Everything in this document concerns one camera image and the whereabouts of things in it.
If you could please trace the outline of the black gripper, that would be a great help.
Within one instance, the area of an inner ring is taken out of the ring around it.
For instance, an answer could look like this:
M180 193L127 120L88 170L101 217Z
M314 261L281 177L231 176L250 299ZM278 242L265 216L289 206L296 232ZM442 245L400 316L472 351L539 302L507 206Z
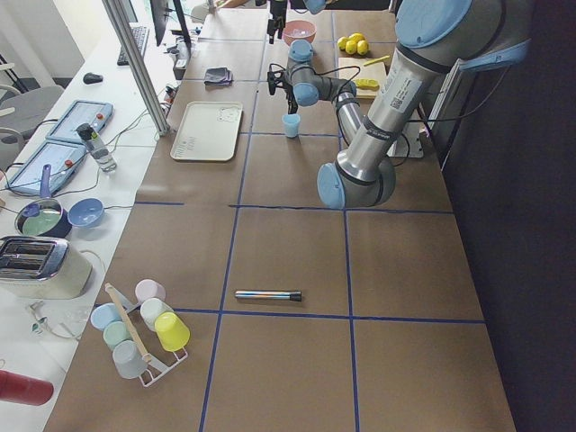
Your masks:
M285 26L286 18L286 1L270 0L269 1L270 19L267 23L268 42L275 43L276 27Z
M296 99L295 99L295 96L293 93L293 86L290 85L289 83L284 83L283 84L283 90L285 91L286 100L288 103L288 113L289 114L297 113L298 104L296 102Z

